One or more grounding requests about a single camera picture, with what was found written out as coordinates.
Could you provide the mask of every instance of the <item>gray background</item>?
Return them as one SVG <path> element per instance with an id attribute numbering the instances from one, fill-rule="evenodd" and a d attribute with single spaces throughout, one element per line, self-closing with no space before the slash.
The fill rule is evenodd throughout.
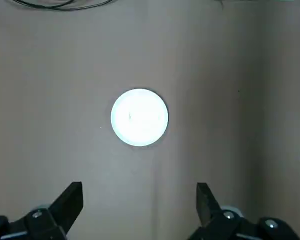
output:
<path id="1" fill-rule="evenodd" d="M 300 0 L 117 0 L 42 12 L 0 0 L 0 214 L 82 181 L 69 239 L 184 240 L 196 182 L 300 235 Z M 150 147 L 110 111 L 146 87 L 169 107 Z"/>

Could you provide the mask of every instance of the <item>black cable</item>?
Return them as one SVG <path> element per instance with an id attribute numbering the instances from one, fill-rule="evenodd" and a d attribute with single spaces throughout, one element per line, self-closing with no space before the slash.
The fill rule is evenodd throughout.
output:
<path id="1" fill-rule="evenodd" d="M 68 0 L 64 3 L 58 4 L 58 5 L 51 5 L 51 6 L 34 4 L 34 3 L 30 3 L 30 2 L 27 2 L 27 1 L 23 1 L 23 0 L 12 0 L 12 1 L 14 1 L 15 3 L 18 3 L 20 5 L 29 7 L 29 8 L 33 8 L 33 9 L 68 11 L 69 12 L 69 11 L 78 11 L 78 10 L 92 9 L 92 8 L 100 7 L 100 6 L 109 4 L 110 2 L 112 2 L 114 0 L 105 0 L 105 1 L 100 2 L 100 3 L 87 5 L 87 6 L 80 6 L 80 7 L 66 7 L 66 6 L 74 3 L 76 0 Z"/>

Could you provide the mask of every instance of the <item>bright white disc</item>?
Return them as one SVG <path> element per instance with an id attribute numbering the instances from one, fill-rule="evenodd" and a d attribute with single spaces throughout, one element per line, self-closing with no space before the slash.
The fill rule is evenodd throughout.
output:
<path id="1" fill-rule="evenodd" d="M 147 146 L 157 141 L 168 126 L 164 101 L 146 89 L 126 91 L 114 103 L 111 125 L 115 134 L 132 146 Z"/>

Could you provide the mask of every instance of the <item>screw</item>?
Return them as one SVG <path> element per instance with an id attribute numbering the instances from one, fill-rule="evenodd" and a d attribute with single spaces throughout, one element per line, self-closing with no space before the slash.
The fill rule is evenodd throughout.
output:
<path id="1" fill-rule="evenodd" d="M 233 219 L 235 217 L 235 215 L 230 212 L 230 211 L 226 211 L 223 213 L 223 215 L 227 218 L 227 219 Z"/>
<path id="2" fill-rule="evenodd" d="M 267 226 L 272 228 L 272 229 L 276 229 L 278 227 L 278 224 L 272 219 L 266 220 L 265 224 L 267 224 Z"/>
<path id="3" fill-rule="evenodd" d="M 42 212 L 37 211 L 34 214 L 32 214 L 32 217 L 36 219 L 36 218 L 40 217 L 41 215 L 42 215 Z"/>

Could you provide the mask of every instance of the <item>metal screw head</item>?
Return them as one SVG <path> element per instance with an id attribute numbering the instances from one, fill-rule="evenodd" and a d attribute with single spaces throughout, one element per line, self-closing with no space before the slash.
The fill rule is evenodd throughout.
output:
<path id="1" fill-rule="evenodd" d="M 272 229 L 276 229 L 278 227 L 278 224 L 272 219 L 266 220 L 265 224 Z"/>
<path id="2" fill-rule="evenodd" d="M 32 214 L 32 217 L 36 219 L 36 218 L 40 217 L 41 215 L 42 215 L 42 212 L 37 211 L 34 214 Z"/>
<path id="3" fill-rule="evenodd" d="M 233 219 L 235 217 L 235 215 L 230 212 L 230 211 L 226 211 L 223 213 L 223 215 L 227 218 L 227 219 Z"/>

